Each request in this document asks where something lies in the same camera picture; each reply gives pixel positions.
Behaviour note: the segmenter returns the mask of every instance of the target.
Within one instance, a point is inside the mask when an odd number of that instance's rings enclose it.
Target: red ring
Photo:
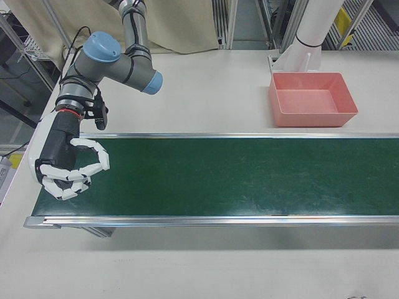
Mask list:
[[[63,108],[63,109],[60,109],[59,110],[60,112],[71,112],[71,113],[73,113],[74,115],[76,115],[77,117],[78,117],[78,119],[82,119],[82,116],[80,116],[79,115],[79,113],[77,113],[76,111],[73,111],[73,110],[71,110],[71,109],[66,109],[66,108]]]

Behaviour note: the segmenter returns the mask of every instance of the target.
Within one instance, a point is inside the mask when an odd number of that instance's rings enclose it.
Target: white table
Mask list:
[[[282,133],[268,110],[263,51],[154,55],[154,97],[104,80],[106,133]],[[359,109],[343,128],[289,133],[399,131],[398,52],[324,52]],[[47,106],[54,106],[55,91]],[[94,123],[85,133],[98,133]],[[40,186],[24,158],[0,208],[0,298],[395,298],[395,227],[76,229],[22,227]]]

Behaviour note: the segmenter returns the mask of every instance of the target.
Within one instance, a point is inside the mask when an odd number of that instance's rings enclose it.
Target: white fingertip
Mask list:
[[[98,142],[95,142],[95,145],[94,145],[93,148],[98,153],[101,152],[101,151],[105,151],[105,148],[103,148],[102,145],[100,143],[98,143]]]
[[[82,180],[78,180],[78,181],[74,181],[73,182],[73,184],[72,184],[72,186],[70,187],[70,189],[73,191],[73,192],[77,192],[77,191],[79,191],[79,190],[82,190],[82,186],[83,186],[83,181]]]
[[[73,192],[73,190],[71,190],[71,188],[65,189],[64,193],[62,195],[62,200],[66,201],[66,200],[71,199],[71,198],[73,198],[75,196],[77,196],[77,193]]]
[[[81,190],[81,192],[80,193],[82,193],[82,192],[84,192],[84,191],[86,191],[86,190],[88,190],[88,185],[86,185],[86,184],[83,184],[82,185],[82,190]]]
[[[74,169],[68,175],[67,181],[76,181],[77,179],[84,179],[84,177],[79,173],[79,170]]]
[[[55,182],[52,179],[49,178],[43,178],[42,184],[44,186],[44,189],[53,195],[55,198],[60,198],[63,195],[63,190],[55,184]]]
[[[60,179],[63,181],[66,181],[67,177],[70,175],[70,171],[66,169],[59,169],[46,164],[40,166],[40,171],[50,179]]]
[[[72,138],[70,140],[70,144],[73,146],[86,146],[88,148],[94,148],[96,143],[96,141],[86,138]]]
[[[110,169],[110,157],[106,151],[104,150],[99,151],[99,161],[102,166],[102,169],[104,170]]]
[[[92,176],[101,170],[102,170],[102,165],[100,163],[95,163],[95,164],[87,165],[83,168],[80,168],[79,172],[81,174],[84,174],[85,176]]]

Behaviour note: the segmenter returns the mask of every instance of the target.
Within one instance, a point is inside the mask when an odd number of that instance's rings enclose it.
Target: black pole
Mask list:
[[[2,100],[0,100],[0,108],[7,111],[8,113],[10,113],[11,115],[15,116],[16,118],[18,118],[19,120],[23,121],[25,124],[27,124],[28,126],[31,126],[33,129],[36,129],[37,127],[37,123],[35,123],[33,120],[31,120],[30,118],[26,117],[25,115],[23,115],[21,112],[19,112],[18,110],[14,109],[13,107],[11,107],[10,105],[8,105],[7,103],[3,102]]]

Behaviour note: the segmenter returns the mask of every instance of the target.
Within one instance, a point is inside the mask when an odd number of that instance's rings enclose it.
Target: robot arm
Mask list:
[[[108,153],[93,140],[79,138],[80,122],[94,119],[99,130],[107,126],[108,109],[98,84],[108,77],[153,95],[162,85],[162,75],[153,69],[147,46],[146,7],[142,0],[105,1],[118,9],[125,31],[126,52],[105,32],[94,32],[60,82],[52,113],[39,123],[28,149],[33,177],[46,191],[66,200],[87,190],[90,177],[109,169]],[[75,168],[77,148],[98,154],[99,162]]]

